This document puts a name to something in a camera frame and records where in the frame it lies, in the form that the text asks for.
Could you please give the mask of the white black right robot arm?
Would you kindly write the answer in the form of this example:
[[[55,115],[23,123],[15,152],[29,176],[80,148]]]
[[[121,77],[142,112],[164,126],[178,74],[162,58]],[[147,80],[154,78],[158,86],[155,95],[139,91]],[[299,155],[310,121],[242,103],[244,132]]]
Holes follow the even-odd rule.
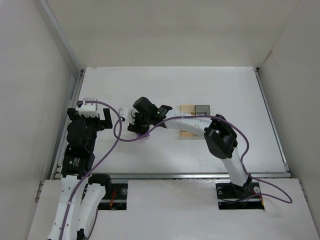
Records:
[[[140,136],[146,134],[150,126],[157,126],[203,138],[209,152],[222,161],[233,190],[241,194],[248,191],[251,180],[243,169],[237,134],[222,115],[192,116],[168,105],[157,107],[146,97],[136,100],[133,108],[120,110],[120,115],[129,122],[127,130]]]

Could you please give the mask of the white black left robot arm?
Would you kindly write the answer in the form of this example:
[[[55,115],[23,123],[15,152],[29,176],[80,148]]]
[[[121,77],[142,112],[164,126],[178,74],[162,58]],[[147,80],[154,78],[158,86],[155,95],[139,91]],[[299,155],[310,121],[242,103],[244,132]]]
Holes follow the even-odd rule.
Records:
[[[103,109],[100,119],[98,107],[91,103],[78,109],[69,108],[67,115],[67,146],[61,170],[61,194],[55,219],[48,234],[49,240],[88,240],[97,220],[98,206],[110,191],[111,178],[107,174],[85,175],[92,169],[97,133],[112,129],[110,110]]]

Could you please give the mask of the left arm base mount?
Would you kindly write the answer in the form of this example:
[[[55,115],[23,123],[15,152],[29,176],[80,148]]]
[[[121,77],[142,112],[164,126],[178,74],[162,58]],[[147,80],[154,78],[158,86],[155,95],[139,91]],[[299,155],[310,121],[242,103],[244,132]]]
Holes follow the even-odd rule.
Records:
[[[90,181],[85,185],[81,208],[86,211],[127,209],[128,184]]]

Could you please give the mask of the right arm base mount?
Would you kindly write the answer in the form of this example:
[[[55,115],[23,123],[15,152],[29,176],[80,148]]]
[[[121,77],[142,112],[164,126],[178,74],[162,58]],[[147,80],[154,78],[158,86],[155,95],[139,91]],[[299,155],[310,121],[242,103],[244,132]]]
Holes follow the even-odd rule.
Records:
[[[219,210],[264,210],[264,202],[258,182],[244,188],[230,182],[215,184]]]

